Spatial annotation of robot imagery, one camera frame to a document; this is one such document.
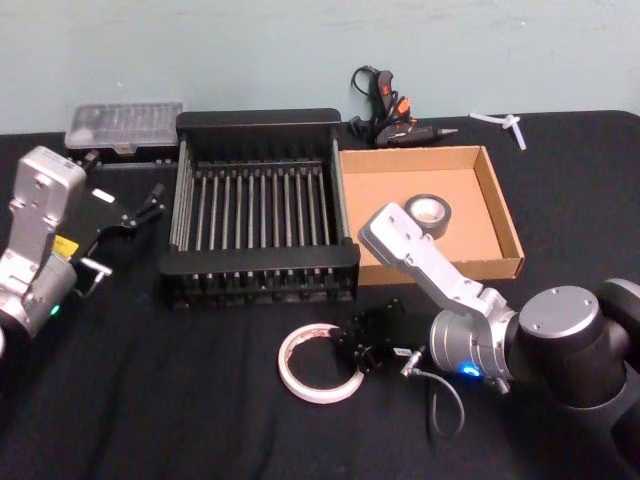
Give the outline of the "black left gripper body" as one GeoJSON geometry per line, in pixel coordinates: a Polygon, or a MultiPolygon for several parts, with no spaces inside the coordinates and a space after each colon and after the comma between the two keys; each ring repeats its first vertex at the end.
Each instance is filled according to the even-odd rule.
{"type": "Polygon", "coordinates": [[[86,187],[79,204],[57,228],[53,252],[77,265],[104,241],[133,236],[137,227],[134,211],[124,207],[115,196],[100,188],[86,187]]]}

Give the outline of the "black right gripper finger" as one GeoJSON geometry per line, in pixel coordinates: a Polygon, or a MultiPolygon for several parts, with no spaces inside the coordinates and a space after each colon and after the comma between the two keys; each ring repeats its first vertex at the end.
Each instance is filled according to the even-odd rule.
{"type": "Polygon", "coordinates": [[[344,345],[379,346],[394,343],[403,305],[398,299],[357,313],[344,327],[338,329],[338,343],[344,345]]]}
{"type": "Polygon", "coordinates": [[[357,344],[353,353],[353,360],[360,372],[371,373],[384,363],[384,349],[380,346],[357,344]]]}

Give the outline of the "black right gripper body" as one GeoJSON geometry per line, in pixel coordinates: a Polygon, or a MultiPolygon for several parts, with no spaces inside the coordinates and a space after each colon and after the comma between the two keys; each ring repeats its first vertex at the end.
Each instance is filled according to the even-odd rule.
{"type": "Polygon", "coordinates": [[[402,374],[413,374],[428,359],[427,337],[430,325],[419,315],[408,312],[403,306],[403,320],[394,343],[379,345],[384,349],[384,363],[392,360],[401,363],[402,374]]]}

